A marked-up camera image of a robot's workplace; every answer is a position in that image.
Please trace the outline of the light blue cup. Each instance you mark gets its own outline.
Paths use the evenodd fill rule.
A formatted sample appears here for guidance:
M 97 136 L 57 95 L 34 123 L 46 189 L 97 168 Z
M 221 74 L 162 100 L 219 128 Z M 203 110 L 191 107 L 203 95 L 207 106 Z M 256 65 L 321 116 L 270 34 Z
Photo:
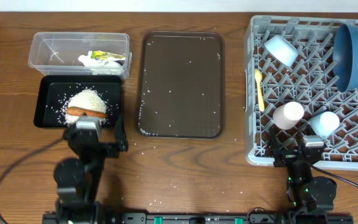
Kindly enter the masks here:
M 325 111 L 309 119 L 309 125 L 314 133 L 322 139 L 327 139 L 339 126 L 339 117 L 330 111 Z

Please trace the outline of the pink cup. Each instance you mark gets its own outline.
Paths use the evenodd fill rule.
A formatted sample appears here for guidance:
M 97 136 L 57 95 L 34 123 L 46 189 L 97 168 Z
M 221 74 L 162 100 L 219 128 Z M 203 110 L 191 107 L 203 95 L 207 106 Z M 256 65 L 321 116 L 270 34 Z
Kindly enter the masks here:
M 280 129 L 291 129 L 303 117 L 304 112 L 303 106 L 300 103 L 291 101 L 279 106 L 273 112 L 273 122 Z

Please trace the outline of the orange carrot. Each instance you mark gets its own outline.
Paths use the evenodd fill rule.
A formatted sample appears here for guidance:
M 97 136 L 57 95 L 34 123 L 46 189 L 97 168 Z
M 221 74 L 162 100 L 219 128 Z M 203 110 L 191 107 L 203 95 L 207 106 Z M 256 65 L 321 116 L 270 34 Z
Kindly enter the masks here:
M 71 116 L 90 116 L 96 118 L 107 118 L 107 115 L 100 111 L 87 110 L 79 107 L 69 107 L 67 108 L 67 114 Z

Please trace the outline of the white rice pile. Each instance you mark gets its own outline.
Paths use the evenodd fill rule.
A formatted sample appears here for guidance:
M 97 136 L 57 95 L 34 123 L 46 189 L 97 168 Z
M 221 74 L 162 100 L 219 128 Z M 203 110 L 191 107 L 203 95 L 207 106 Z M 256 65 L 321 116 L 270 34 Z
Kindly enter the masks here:
M 65 124 L 74 124 L 80 116 L 71 116 L 67 114 L 67 108 L 79 107 L 87 110 L 100 111 L 107 115 L 107 107 L 96 90 L 85 89 L 73 95 L 66 100 L 62 106 L 62 115 L 65 119 Z M 99 118 L 100 123 L 103 123 L 107 118 Z

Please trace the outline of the wrapper trash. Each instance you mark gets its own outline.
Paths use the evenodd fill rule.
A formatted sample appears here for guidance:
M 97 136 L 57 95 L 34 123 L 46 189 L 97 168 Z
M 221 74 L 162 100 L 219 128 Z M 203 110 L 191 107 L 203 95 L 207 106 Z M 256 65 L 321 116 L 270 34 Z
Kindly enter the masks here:
M 93 75 L 120 75 L 124 70 L 122 66 L 126 55 L 94 50 L 87 55 L 80 55 L 78 60 L 90 69 Z

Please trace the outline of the yellow plastic spoon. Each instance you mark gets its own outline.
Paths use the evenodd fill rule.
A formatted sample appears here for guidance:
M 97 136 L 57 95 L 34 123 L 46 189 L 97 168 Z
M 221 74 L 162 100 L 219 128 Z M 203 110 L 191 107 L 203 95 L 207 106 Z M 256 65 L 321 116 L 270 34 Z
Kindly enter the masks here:
M 257 85 L 257 97 L 258 97 L 259 110 L 261 112 L 264 112 L 265 105 L 264 105 L 264 99 L 263 99 L 263 94 L 262 94 L 262 89 L 261 89 L 261 82 L 262 82 L 263 76 L 262 76 L 262 73 L 260 72 L 260 70 L 255 69 L 254 78 L 256 81 L 256 85 Z

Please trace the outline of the light blue bowl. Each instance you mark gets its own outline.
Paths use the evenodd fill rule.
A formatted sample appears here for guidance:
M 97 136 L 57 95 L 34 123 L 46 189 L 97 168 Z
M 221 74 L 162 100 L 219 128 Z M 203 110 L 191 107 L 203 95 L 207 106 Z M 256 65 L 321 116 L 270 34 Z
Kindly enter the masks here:
M 298 57 L 297 49 L 280 35 L 273 36 L 264 46 L 273 57 L 287 67 L 291 67 Z

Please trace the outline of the dark blue plate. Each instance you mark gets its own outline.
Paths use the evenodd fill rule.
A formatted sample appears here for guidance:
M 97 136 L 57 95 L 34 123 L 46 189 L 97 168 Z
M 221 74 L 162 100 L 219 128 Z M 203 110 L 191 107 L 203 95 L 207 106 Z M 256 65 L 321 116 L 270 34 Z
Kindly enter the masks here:
M 333 68 L 337 89 L 340 92 L 358 88 L 358 27 L 341 24 L 336 32 L 333 48 Z

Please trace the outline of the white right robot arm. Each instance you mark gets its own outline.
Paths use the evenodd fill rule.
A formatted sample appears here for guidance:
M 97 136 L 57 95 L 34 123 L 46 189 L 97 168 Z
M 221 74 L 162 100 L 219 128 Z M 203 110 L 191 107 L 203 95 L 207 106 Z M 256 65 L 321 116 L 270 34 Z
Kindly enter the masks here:
M 358 188 L 358 184 L 317 168 L 326 144 L 318 135 L 304 135 L 295 149 L 281 147 L 273 127 L 269 128 L 268 146 L 272 150 L 274 167 L 288 172 L 287 197 L 294 208 L 270 217 L 272 223 L 353 223 L 351 216 L 332 216 L 337 183 L 341 180 Z

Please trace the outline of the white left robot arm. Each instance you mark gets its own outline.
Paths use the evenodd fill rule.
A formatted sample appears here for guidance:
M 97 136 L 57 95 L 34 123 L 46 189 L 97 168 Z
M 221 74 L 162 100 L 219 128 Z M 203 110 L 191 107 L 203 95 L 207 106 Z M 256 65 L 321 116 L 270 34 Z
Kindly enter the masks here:
M 114 126 L 114 142 L 100 142 L 99 120 L 81 116 L 75 124 L 69 125 L 60 139 L 26 154 L 16 160 L 0 176 L 0 184 L 7 175 L 26 159 L 44 152 L 61 141 L 78 157 L 69 157 L 59 162 L 53 178 L 57 183 L 58 200 L 56 211 L 44 214 L 43 223 L 122 223 L 121 215 L 96 201 L 99 183 L 107 158 L 117 159 L 121 152 L 129 149 L 124 116 L 120 114 Z M 6 223 L 0 212 L 0 222 Z

